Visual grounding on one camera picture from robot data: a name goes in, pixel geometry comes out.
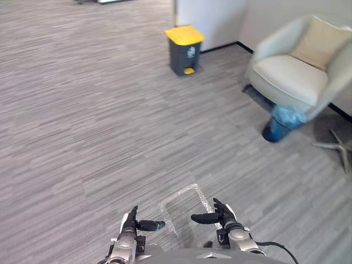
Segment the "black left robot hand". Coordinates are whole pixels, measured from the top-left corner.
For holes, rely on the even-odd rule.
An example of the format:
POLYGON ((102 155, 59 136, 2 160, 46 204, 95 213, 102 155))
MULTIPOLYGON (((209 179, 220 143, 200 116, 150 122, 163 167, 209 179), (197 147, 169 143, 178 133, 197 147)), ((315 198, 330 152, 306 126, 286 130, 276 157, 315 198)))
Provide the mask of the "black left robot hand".
POLYGON ((131 230, 136 233, 137 230, 154 232, 164 228, 166 223, 164 221, 149 221, 149 220, 140 220, 136 219, 138 211, 138 206, 134 206, 133 209, 123 217, 122 225, 120 227, 120 232, 126 230, 131 230))

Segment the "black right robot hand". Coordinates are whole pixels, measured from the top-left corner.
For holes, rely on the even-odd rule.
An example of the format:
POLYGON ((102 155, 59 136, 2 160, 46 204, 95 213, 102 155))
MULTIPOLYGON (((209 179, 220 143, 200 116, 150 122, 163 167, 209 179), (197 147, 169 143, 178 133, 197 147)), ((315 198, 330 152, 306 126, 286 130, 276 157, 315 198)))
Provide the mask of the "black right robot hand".
POLYGON ((213 198, 213 205, 215 207, 214 213, 192 214, 191 220, 198 224, 216 224, 219 223, 222 228, 226 228, 231 223, 237 223, 235 214, 228 208, 228 206, 218 199, 213 198))

